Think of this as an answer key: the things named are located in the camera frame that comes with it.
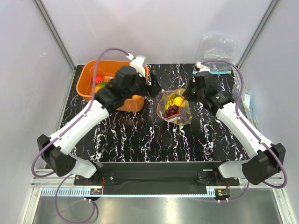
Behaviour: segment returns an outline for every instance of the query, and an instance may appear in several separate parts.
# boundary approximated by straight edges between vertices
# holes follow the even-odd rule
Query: robotic arm
[[[92,182],[99,181],[96,173],[101,164],[83,160],[71,154],[77,142],[95,125],[109,117],[124,104],[125,99],[133,95],[155,97],[161,90],[154,74],[150,74],[151,85],[146,82],[144,57],[128,56],[130,66],[121,67],[106,87],[95,94],[95,99],[88,102],[85,108],[69,123],[50,137],[41,135],[37,139],[39,150],[52,141],[52,145],[42,154],[42,158],[58,176],[68,173],[83,176]]]
[[[283,145],[280,143],[274,145],[247,120],[240,110],[239,115],[236,113],[236,105],[230,93],[217,90],[216,80],[208,67],[197,63],[196,70],[197,73],[189,79],[188,87],[183,94],[185,99],[191,102],[200,101],[205,109],[233,132],[250,157],[245,161],[225,161],[213,171],[214,180],[220,183],[232,177],[246,178],[250,183],[258,185],[280,172],[280,166],[267,147],[283,164],[285,157]]]

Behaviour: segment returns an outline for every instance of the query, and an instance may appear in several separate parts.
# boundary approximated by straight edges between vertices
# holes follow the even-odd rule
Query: orange basket
[[[92,98],[92,79],[96,62],[97,60],[93,60],[84,66],[76,86],[77,93],[87,102]],[[122,66],[128,65],[130,65],[130,62],[101,60],[98,65],[97,75],[102,76],[104,78],[104,82],[109,82],[115,77],[116,71],[118,69],[120,69]],[[145,73],[147,78],[149,74],[148,67],[145,67]],[[143,105],[144,97],[139,96],[132,99],[126,99],[124,105],[117,110],[138,112],[142,109]]]

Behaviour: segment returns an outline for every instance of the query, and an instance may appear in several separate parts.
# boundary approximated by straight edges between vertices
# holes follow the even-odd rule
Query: metallic floor
[[[232,189],[231,198],[241,193]],[[78,197],[59,197],[61,211]],[[200,200],[213,201],[210,198]],[[194,198],[107,198],[96,201],[99,215],[94,224],[282,224],[271,189],[249,189],[243,198],[231,203],[210,203]],[[92,205],[79,202],[62,214],[73,221],[84,221]],[[64,224],[56,214],[54,197],[40,198],[34,224]]]

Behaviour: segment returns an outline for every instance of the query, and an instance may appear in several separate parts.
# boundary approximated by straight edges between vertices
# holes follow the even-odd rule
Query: wall
[[[262,133],[286,148],[286,187],[299,220],[298,128],[299,2],[282,0],[266,24],[241,70],[256,105]]]
[[[244,52],[270,0],[43,0],[75,64],[108,47],[147,63],[193,63],[203,35],[223,34]],[[108,59],[125,59],[109,53]]]
[[[54,131],[71,70],[32,0],[1,0],[0,20],[0,220],[16,224],[36,139]]]

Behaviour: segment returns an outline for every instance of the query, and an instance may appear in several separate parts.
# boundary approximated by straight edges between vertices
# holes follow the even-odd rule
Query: black marble table
[[[62,126],[78,114],[86,102],[76,92],[83,69],[79,65],[68,97]],[[151,64],[164,90],[186,88],[193,64]],[[219,88],[232,91],[231,74],[216,75]],[[92,161],[222,161],[244,160],[246,152],[232,132],[201,103],[190,103],[192,122],[177,126],[157,117],[157,98],[146,98],[138,113],[117,111],[99,123],[74,147],[72,153]]]

